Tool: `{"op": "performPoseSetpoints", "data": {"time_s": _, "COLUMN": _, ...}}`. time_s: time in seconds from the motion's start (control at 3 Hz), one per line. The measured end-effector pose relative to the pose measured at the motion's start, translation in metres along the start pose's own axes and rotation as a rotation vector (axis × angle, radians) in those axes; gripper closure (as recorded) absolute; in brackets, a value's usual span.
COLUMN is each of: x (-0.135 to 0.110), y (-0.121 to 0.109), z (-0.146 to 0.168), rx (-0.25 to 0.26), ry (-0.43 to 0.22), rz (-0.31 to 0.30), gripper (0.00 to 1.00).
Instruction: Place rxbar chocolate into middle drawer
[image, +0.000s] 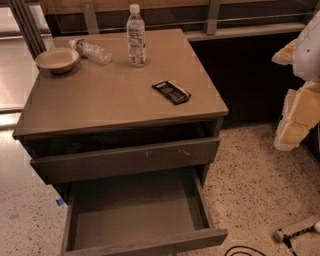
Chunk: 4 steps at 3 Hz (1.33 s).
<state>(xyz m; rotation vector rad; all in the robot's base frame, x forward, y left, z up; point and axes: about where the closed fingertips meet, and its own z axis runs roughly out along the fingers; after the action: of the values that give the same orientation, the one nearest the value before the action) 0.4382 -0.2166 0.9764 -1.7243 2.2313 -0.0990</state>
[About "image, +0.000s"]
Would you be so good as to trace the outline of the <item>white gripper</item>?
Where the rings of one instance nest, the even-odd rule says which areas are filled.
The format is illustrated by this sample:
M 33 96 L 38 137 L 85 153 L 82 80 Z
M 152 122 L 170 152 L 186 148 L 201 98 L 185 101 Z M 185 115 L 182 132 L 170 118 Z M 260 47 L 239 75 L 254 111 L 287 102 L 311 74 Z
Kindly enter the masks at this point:
M 296 39 L 276 52 L 272 61 L 280 65 L 293 63 Z M 280 151 L 291 151 L 298 147 L 304 138 L 320 121 L 320 84 L 306 82 L 298 91 L 289 89 L 284 100 L 280 120 L 273 145 Z

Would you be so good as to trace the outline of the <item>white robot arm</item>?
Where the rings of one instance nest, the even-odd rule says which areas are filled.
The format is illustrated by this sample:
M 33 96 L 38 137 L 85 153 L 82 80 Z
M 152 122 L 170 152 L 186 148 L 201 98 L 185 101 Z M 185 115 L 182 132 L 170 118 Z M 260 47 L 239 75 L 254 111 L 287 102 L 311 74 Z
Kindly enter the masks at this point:
M 290 64 L 293 74 L 304 81 L 298 90 L 288 90 L 274 139 L 277 150 L 291 151 L 320 122 L 320 11 L 272 61 Z

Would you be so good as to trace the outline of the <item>white robot base leg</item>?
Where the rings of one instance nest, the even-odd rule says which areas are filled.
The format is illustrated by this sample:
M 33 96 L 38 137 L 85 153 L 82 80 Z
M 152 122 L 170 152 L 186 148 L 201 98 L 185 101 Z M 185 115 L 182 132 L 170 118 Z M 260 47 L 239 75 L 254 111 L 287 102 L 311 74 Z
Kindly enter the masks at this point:
M 291 239 L 309 231 L 320 232 L 320 214 L 279 228 L 274 232 L 273 237 L 277 242 L 283 242 L 285 239 Z

